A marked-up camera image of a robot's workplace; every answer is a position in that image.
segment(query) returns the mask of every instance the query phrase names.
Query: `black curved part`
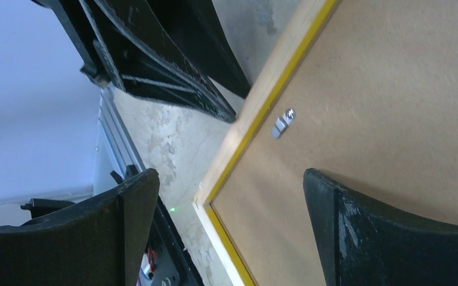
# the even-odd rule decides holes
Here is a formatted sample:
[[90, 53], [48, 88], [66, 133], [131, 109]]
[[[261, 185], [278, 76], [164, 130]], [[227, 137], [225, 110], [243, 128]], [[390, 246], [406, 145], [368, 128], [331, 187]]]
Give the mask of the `black curved part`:
[[327, 286], [458, 285], [458, 226], [416, 216], [315, 169], [303, 183]]
[[242, 98], [250, 84], [211, 0], [38, 2], [54, 10], [85, 62], [82, 72], [97, 85], [111, 80], [140, 99], [236, 120], [210, 78]]
[[[127, 165], [124, 179], [131, 178], [138, 172], [136, 165]], [[204, 285], [160, 196], [157, 198], [147, 248], [156, 253], [151, 286], [164, 285], [162, 281], [169, 281], [171, 284], [166, 283], [168, 286]]]
[[159, 195], [148, 169], [107, 192], [0, 226], [0, 285], [135, 286]]

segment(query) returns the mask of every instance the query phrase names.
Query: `white wall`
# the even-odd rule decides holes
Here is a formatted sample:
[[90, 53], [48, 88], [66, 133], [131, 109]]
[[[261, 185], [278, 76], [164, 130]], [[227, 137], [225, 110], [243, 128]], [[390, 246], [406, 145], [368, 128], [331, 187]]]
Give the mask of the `white wall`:
[[0, 201], [90, 192], [99, 91], [51, 10], [0, 1]]
[[117, 186], [115, 179], [111, 176], [112, 171], [117, 172], [121, 177], [117, 158], [113, 152], [108, 135], [99, 122], [97, 125], [97, 156], [95, 158], [94, 170], [94, 195], [101, 194]]

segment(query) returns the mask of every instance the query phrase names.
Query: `screw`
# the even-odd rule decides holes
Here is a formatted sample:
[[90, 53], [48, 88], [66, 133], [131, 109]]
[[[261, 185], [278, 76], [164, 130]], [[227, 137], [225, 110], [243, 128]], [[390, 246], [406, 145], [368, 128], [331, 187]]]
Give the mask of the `screw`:
[[296, 112], [294, 109], [289, 108], [287, 111], [285, 111], [285, 116], [287, 116], [288, 119], [294, 119], [294, 117], [296, 117]]

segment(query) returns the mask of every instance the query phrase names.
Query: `concrete floor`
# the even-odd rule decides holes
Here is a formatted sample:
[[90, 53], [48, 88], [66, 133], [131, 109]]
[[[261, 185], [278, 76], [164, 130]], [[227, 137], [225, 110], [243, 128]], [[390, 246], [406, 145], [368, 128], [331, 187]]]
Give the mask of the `concrete floor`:
[[[253, 83], [299, 0], [213, 0], [227, 40]], [[186, 108], [140, 101], [124, 92], [117, 109], [147, 167], [157, 169], [160, 196], [205, 285], [232, 285], [191, 200], [230, 125]]]

